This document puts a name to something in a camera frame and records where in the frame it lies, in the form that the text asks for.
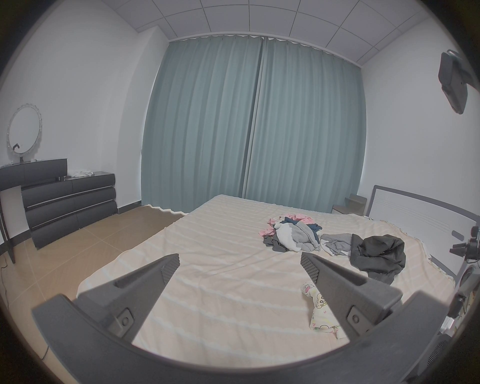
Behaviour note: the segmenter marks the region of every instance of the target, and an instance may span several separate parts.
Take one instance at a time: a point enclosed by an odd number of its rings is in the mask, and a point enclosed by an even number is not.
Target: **curtain rail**
[[[306,42],[306,41],[303,41],[303,40],[298,40],[298,39],[294,39],[294,38],[291,38],[291,37],[285,37],[285,36],[279,36],[279,35],[270,35],[270,34],[265,34],[265,33],[254,33],[254,32],[209,32],[209,33],[201,33],[201,34],[197,34],[197,35],[190,35],[190,36],[185,36],[185,37],[177,37],[175,39],[171,39],[169,40],[168,42],[171,43],[172,41],[180,41],[180,40],[188,40],[188,39],[194,39],[194,38],[198,38],[198,37],[208,37],[208,36],[222,36],[222,35],[227,35],[227,36],[231,36],[231,35],[241,35],[241,36],[261,36],[261,37],[271,37],[271,38],[275,38],[275,39],[280,39],[280,40],[286,40],[286,41],[291,41],[292,43],[297,43],[297,44],[302,44],[302,45],[306,45],[308,47],[312,47],[314,49],[319,49],[321,51],[324,51],[326,53],[329,53],[331,55],[334,55],[334,56],[337,56],[338,58],[340,59],[343,59],[345,61],[348,61],[349,63],[351,64],[354,64],[356,65],[357,67],[359,68],[362,68],[362,66],[350,59],[347,59],[345,56],[342,56],[342,55],[339,55],[338,53],[335,53],[327,48],[324,48],[324,47],[321,47],[321,46],[318,46],[318,45],[315,45],[315,44],[312,44],[312,43],[309,43],[309,42]]]

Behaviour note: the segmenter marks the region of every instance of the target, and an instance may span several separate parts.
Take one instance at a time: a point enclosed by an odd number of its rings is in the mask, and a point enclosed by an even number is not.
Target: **white headboard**
[[[379,185],[373,187],[367,216],[388,221],[422,240],[432,260],[457,282],[465,264],[449,250],[452,244],[467,241],[472,226],[480,224],[480,216],[465,209]]]

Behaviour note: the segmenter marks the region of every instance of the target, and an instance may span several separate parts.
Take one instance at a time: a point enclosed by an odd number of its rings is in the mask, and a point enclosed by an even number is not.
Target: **curtain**
[[[170,43],[154,84],[142,147],[142,203],[190,212],[240,197],[262,39]]]
[[[366,138],[360,68],[276,39],[262,50],[247,199],[330,212],[356,193]]]

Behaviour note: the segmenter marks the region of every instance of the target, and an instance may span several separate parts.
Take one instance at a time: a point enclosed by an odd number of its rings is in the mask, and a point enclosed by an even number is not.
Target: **beige bedsheet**
[[[447,302],[451,277],[433,265],[421,242],[397,227],[356,215],[332,215],[220,195],[163,229],[84,280],[78,293],[170,253],[180,267],[133,344],[158,355],[222,367],[260,367],[310,358],[348,342],[309,328],[312,300],[300,287],[310,281],[300,253],[267,248],[258,231],[267,220],[304,213],[321,233],[353,232],[365,238],[391,234],[405,242],[405,269],[393,286],[403,301],[423,290]],[[321,257],[366,275],[346,256]]]

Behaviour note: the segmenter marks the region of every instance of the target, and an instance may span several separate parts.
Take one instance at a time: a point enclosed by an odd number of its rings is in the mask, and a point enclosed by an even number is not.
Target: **ceiling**
[[[103,0],[138,32],[248,32],[302,40],[360,65],[428,18],[416,0]]]

